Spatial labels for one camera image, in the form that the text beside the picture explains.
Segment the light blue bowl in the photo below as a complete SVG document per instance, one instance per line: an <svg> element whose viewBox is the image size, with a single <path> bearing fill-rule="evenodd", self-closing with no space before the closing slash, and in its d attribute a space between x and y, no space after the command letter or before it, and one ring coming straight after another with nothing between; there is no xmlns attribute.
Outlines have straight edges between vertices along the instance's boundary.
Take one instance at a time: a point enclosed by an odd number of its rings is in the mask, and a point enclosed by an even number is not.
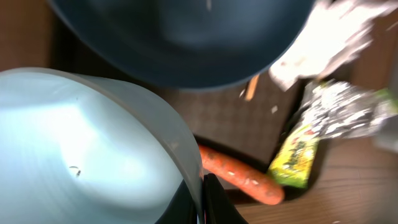
<svg viewBox="0 0 398 224"><path fill-rule="evenodd" d="M195 138L153 92L49 68L1 72L2 223L156 223L183 180L203 223Z"/></svg>

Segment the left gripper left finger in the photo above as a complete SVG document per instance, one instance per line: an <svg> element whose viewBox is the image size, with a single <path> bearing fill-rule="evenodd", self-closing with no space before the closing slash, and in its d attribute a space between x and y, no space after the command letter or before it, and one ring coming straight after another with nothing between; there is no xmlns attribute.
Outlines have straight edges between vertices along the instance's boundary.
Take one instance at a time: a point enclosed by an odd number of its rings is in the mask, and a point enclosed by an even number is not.
<svg viewBox="0 0 398 224"><path fill-rule="evenodd" d="M197 222L195 204L183 180L167 209L155 224L197 224Z"/></svg>

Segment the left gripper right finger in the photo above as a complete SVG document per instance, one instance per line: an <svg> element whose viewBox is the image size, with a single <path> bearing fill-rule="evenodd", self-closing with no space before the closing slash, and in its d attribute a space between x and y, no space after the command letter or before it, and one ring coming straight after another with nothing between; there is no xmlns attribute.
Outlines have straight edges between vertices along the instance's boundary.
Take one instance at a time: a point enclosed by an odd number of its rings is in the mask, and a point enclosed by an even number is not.
<svg viewBox="0 0 398 224"><path fill-rule="evenodd" d="M214 174L204 176L203 199L206 224L248 224L230 202L223 186Z"/></svg>

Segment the dark blue plate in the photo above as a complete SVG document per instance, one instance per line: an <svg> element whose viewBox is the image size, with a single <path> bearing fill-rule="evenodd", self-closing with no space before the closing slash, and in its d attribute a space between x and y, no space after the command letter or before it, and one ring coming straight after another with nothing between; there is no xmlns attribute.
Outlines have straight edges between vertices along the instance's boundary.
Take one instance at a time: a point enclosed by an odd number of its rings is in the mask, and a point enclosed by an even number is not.
<svg viewBox="0 0 398 224"><path fill-rule="evenodd" d="M51 0L92 51L152 85L207 89L266 71L302 31L314 0Z"/></svg>

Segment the orange carrot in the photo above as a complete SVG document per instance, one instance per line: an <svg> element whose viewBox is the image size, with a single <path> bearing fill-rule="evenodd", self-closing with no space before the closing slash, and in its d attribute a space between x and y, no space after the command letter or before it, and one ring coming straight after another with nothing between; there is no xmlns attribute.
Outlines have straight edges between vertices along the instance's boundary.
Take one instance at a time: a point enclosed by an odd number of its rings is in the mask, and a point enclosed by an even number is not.
<svg viewBox="0 0 398 224"><path fill-rule="evenodd" d="M206 146L199 146L203 168L221 177L258 202L277 205L285 198L282 186L255 168Z"/></svg>

